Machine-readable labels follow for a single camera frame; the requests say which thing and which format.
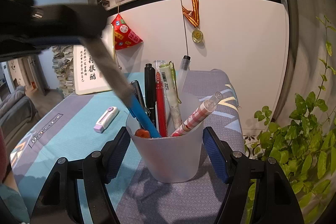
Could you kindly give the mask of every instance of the gold medal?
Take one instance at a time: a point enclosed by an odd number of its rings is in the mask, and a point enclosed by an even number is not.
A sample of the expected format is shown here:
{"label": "gold medal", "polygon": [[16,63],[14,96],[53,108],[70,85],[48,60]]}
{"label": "gold medal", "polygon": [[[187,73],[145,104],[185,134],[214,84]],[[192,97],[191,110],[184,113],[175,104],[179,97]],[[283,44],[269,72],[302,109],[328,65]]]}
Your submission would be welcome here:
{"label": "gold medal", "polygon": [[191,34],[192,39],[195,43],[200,43],[203,41],[203,33],[200,29],[196,28],[193,33]]}
{"label": "gold medal", "polygon": [[189,22],[195,27],[195,30],[192,33],[193,41],[195,43],[200,43],[203,41],[203,33],[198,28],[200,24],[199,1],[192,0],[192,3],[193,3],[193,10],[189,11],[182,6],[182,13],[187,18],[187,20],[189,20]]}

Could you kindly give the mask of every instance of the desk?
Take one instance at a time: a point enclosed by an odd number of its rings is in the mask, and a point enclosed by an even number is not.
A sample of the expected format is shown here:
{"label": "desk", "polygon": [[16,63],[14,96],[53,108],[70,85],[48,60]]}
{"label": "desk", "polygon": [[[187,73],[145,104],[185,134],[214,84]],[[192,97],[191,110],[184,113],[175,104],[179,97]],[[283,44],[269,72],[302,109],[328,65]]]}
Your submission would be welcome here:
{"label": "desk", "polygon": [[[128,80],[138,80],[144,90],[143,73],[131,73]],[[225,100],[205,120],[204,126],[212,126],[233,150],[244,152],[236,99],[227,75],[221,70],[188,72],[184,92],[202,101],[215,91],[221,91]],[[96,133],[95,122],[110,106],[118,107],[120,113],[102,134]],[[103,92],[72,94],[43,117],[21,140],[11,157],[14,177],[28,212],[31,214],[58,158],[77,160],[101,150],[125,125],[127,115],[126,107],[113,92]],[[199,170],[192,180],[177,184],[158,182],[131,142],[117,177],[106,188],[122,224],[210,224],[218,213],[227,186],[217,178],[204,148]],[[92,223],[82,180],[78,181],[78,189],[84,221]]]}

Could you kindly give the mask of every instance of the calligraphy poster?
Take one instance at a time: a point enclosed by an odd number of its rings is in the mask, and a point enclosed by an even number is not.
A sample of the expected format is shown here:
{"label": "calligraphy poster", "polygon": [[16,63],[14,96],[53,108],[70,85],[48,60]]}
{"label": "calligraphy poster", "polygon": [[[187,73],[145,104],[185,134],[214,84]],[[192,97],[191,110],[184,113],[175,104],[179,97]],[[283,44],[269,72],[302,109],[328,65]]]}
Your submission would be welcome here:
{"label": "calligraphy poster", "polygon": [[[114,43],[113,33],[113,27],[108,25],[102,34],[102,41],[110,53],[112,53]],[[73,47],[73,72],[75,76],[75,91],[78,95],[111,90],[97,68],[95,60],[83,46]]]}

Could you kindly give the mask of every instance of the pen holder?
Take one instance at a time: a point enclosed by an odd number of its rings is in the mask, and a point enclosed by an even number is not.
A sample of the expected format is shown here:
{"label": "pen holder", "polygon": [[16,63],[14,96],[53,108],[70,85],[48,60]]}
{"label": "pen holder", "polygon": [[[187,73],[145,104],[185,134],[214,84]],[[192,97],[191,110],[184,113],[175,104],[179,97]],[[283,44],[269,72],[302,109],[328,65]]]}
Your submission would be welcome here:
{"label": "pen holder", "polygon": [[[179,105],[184,122],[196,109],[200,102],[189,93],[179,94],[182,104]],[[140,128],[139,122],[131,115],[127,117],[126,128],[131,135],[139,154],[152,176],[165,183],[177,183],[190,180],[196,175],[201,154],[203,122],[180,137],[141,138],[135,136]],[[168,135],[175,131],[173,123],[168,123]]]}

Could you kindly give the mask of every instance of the white cabinet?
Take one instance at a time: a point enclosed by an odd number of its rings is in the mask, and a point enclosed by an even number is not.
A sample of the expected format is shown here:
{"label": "white cabinet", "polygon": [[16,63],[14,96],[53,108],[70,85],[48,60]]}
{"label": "white cabinet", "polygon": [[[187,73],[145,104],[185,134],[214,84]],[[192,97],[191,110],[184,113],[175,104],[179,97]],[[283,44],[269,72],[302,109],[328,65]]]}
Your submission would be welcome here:
{"label": "white cabinet", "polygon": [[[191,0],[182,3],[192,10]],[[281,91],[289,36],[284,6],[267,0],[199,0],[199,17],[204,34],[199,44],[185,19],[190,69],[226,72],[238,96],[243,133],[264,129],[253,115],[264,105],[274,109]]]}
{"label": "white cabinet", "polygon": [[126,24],[143,40],[117,51],[123,72],[144,71],[154,60],[173,61],[177,66],[187,54],[181,0],[163,0],[121,12]]}

